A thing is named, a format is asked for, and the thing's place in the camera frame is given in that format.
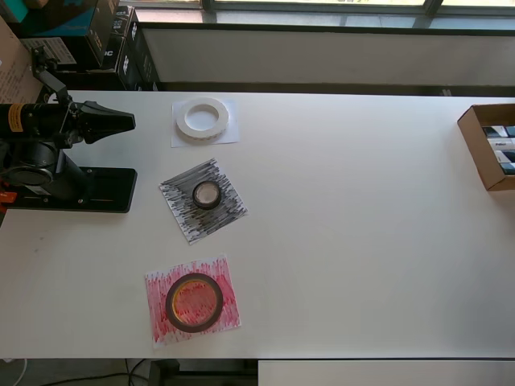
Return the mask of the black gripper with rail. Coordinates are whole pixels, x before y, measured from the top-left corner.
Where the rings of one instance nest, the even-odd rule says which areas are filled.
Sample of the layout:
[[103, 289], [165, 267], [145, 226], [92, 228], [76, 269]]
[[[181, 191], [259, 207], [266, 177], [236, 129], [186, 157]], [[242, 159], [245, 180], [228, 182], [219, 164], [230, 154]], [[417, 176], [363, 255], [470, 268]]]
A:
[[[135, 128], [132, 113], [108, 109], [94, 101], [59, 103], [63, 117], [56, 132], [56, 148], [72, 148], [85, 142], [93, 144], [101, 139], [125, 133]], [[87, 124], [82, 128], [81, 119]]]

